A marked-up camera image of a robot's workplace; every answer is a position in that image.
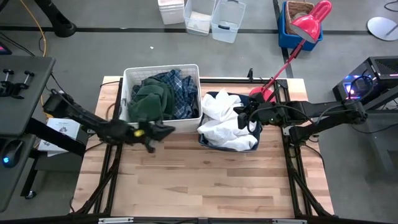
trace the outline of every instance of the red desk lamp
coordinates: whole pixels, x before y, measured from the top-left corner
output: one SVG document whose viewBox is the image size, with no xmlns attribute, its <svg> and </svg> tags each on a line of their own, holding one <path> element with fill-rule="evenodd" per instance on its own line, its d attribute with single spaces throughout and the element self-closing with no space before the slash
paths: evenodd
<svg viewBox="0 0 398 224">
<path fill-rule="evenodd" d="M 331 2 L 328 0 L 320 1 L 308 15 L 299 17 L 295 19 L 290 27 L 294 30 L 294 32 L 299 35 L 303 40 L 298 44 L 296 48 L 294 48 L 293 52 L 290 54 L 289 59 L 286 61 L 285 65 L 276 73 L 274 78 L 271 78 L 270 82 L 264 87 L 256 87 L 251 92 L 250 95 L 256 93 L 262 93 L 265 100 L 272 94 L 272 90 L 269 90 L 269 87 L 275 82 L 278 76 L 285 70 L 285 68 L 291 63 L 293 59 L 297 57 L 303 48 L 304 42 L 308 41 L 315 44 L 318 41 L 320 32 L 321 32 L 321 22 L 326 18 L 326 16 L 331 11 Z"/>
</svg>

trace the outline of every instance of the blue storage box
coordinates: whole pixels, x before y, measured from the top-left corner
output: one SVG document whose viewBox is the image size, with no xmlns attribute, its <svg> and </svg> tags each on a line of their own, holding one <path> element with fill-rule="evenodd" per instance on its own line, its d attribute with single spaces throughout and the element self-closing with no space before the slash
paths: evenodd
<svg viewBox="0 0 398 224">
<path fill-rule="evenodd" d="M 298 46 L 298 44 L 300 43 L 302 38 L 299 35 L 292 35 L 292 34 L 286 33 L 285 7 L 286 7 L 286 2 L 283 2 L 282 12 L 280 13 L 280 16 L 278 19 L 279 47 L 286 47 L 286 48 L 293 49 L 296 46 Z M 319 39 L 318 39 L 317 43 L 321 40 L 323 40 L 322 26 L 321 26 L 321 33 L 319 35 Z M 303 50 L 311 51 L 316 46 L 317 43 L 313 44 L 313 43 L 306 41 L 304 43 Z"/>
<path fill-rule="evenodd" d="M 215 98 L 216 95 L 218 94 L 218 92 L 211 91 L 211 92 L 208 92 L 207 94 L 209 94 L 210 96 L 212 96 L 212 97 Z M 249 97 L 246 96 L 246 95 L 240 95 L 240 94 L 235 94 L 235 93 L 228 93 L 228 94 L 229 94 L 229 95 L 237 95 L 237 96 L 239 96 L 240 99 L 241 99 L 241 103 L 242 103 L 244 106 L 247 106 L 247 105 L 249 104 Z M 199 126 L 201 126 L 204 117 L 205 117 L 205 116 L 203 115 L 202 118 L 201 118 L 201 121 L 200 121 Z M 260 122 L 257 122 L 257 124 L 256 124 L 256 129 L 253 131 L 253 134 L 252 134 L 252 135 L 257 139 L 257 144 L 255 144 L 255 145 L 253 146 L 253 148 L 251 148 L 250 150 L 245 150 L 245 151 L 241 151 L 241 152 L 252 152 L 252 151 L 257 150 L 257 148 L 258 148 L 258 146 L 259 146 L 259 143 L 260 143 L 260 134 L 261 134 L 261 131 L 262 131 L 261 123 L 260 123 Z M 212 146 L 212 145 L 210 145 L 209 142 L 207 141 L 207 139 L 205 138 L 205 135 L 204 135 L 204 134 L 199 134 L 199 140 L 198 140 L 198 141 L 199 141 L 199 144 L 201 144 L 202 146 L 208 147 L 208 148 L 210 148 L 210 149 L 217 149 L 217 150 L 228 151 L 228 152 L 238 152 L 238 151 L 236 151 L 235 149 L 230 149 L 230 148 L 227 148 L 227 147 L 218 147 L 218 146 Z"/>
</svg>

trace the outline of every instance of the blue plaid shirt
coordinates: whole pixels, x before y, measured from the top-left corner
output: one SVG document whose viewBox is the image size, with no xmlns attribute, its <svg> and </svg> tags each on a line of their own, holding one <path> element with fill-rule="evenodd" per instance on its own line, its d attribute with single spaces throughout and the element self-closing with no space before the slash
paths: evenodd
<svg viewBox="0 0 398 224">
<path fill-rule="evenodd" d="M 155 75 L 154 77 L 163 83 L 170 85 L 174 90 L 175 112 L 173 119 L 192 118 L 192 106 L 198 94 L 198 88 L 191 76 L 181 78 L 181 70 L 171 70 Z M 140 85 L 133 86 L 132 90 L 137 93 Z"/>
</svg>

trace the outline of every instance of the concrete floor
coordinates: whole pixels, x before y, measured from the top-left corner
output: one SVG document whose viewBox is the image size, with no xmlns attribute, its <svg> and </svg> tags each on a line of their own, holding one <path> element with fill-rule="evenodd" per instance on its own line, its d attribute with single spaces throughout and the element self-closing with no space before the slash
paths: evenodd
<svg viewBox="0 0 398 224">
<path fill-rule="evenodd" d="M 272 0 L 247 0 L 242 29 L 276 30 Z M 387 0 L 331 0 L 333 11 L 324 21 L 325 36 L 312 52 L 302 52 L 292 63 L 294 78 L 303 78 L 311 102 L 334 100 L 331 89 L 368 56 L 397 55 L 397 42 L 384 42 L 359 32 L 374 16 L 398 21 L 398 13 L 383 8 Z M 49 21 L 33 3 L 27 2 L 42 26 Z M 156 0 L 54 0 L 78 27 L 184 28 L 164 26 Z M 18 1 L 0 13 L 0 26 L 35 26 Z M 40 55 L 38 32 L 5 31 L 9 37 Z M 277 34 L 238 34 L 234 44 L 186 33 L 163 32 L 77 32 L 60 39 L 46 33 L 48 56 L 57 62 L 54 74 L 65 91 L 94 111 L 105 75 L 123 75 L 129 67 L 195 63 L 200 74 L 212 77 L 245 77 L 249 68 L 256 77 L 271 77 L 283 64 Z M 10 46 L 16 55 L 25 55 Z M 52 80 L 49 87 L 55 88 Z M 40 108 L 34 116 L 44 120 Z M 320 148 L 336 215 L 380 222 L 398 222 L 398 184 L 369 182 L 376 168 L 367 136 L 341 125 L 323 132 Z M 68 213 L 77 173 L 39 172 L 33 200 L 19 197 L 20 182 L 9 208 L 0 219 L 43 217 Z"/>
</svg>

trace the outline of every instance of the wooden tabletop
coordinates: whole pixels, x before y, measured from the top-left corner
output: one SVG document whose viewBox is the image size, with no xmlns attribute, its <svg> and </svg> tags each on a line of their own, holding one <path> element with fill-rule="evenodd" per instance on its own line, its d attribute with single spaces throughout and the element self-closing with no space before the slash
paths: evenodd
<svg viewBox="0 0 398 224">
<path fill-rule="evenodd" d="M 103 83 L 120 77 L 104 77 Z M 287 79 L 291 100 L 308 100 L 302 79 Z M 201 84 L 208 91 L 248 95 L 258 84 Z M 104 85 L 95 114 L 105 118 L 115 102 L 118 84 Z M 96 136 L 87 147 L 98 143 Z M 308 142 L 319 151 L 318 144 Z M 97 187 L 105 145 L 85 154 L 73 208 L 79 209 Z M 322 160 L 302 147 L 308 188 L 326 211 L 333 213 Z M 102 205 L 108 191 L 105 190 Z M 302 193 L 298 191 L 304 212 Z M 207 149 L 198 134 L 172 134 L 148 154 L 144 146 L 123 147 L 114 195 L 113 216 L 135 217 L 294 217 L 280 129 L 264 126 L 256 152 L 238 153 Z"/>
</svg>

